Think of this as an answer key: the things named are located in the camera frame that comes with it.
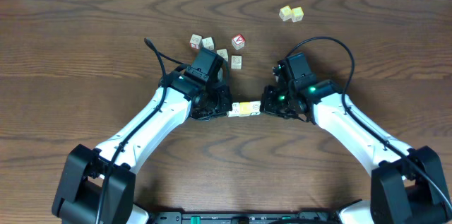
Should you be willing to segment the plain white wooden block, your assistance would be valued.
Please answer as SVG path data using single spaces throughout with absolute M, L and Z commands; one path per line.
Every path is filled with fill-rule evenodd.
M 228 117 L 238 117 L 240 115 L 240 108 L 238 102 L 232 103 L 232 109 L 228 112 Z

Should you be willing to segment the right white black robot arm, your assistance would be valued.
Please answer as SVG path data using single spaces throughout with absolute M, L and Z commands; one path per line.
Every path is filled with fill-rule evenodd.
M 284 81 L 266 86 L 261 111 L 300 119 L 341 142 L 371 177 L 371 198 L 335 213 L 337 223 L 447 223 L 451 201 L 438 154 L 414 149 L 375 124 L 327 80 Z

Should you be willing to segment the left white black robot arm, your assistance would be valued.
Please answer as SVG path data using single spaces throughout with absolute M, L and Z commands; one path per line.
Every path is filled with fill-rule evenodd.
M 226 82 L 173 71 L 123 129 L 94 149 L 80 144 L 69 153 L 52 214 L 63 223 L 147 223 L 149 212 L 133 202 L 144 162 L 189 117 L 208 121 L 231 109 Z

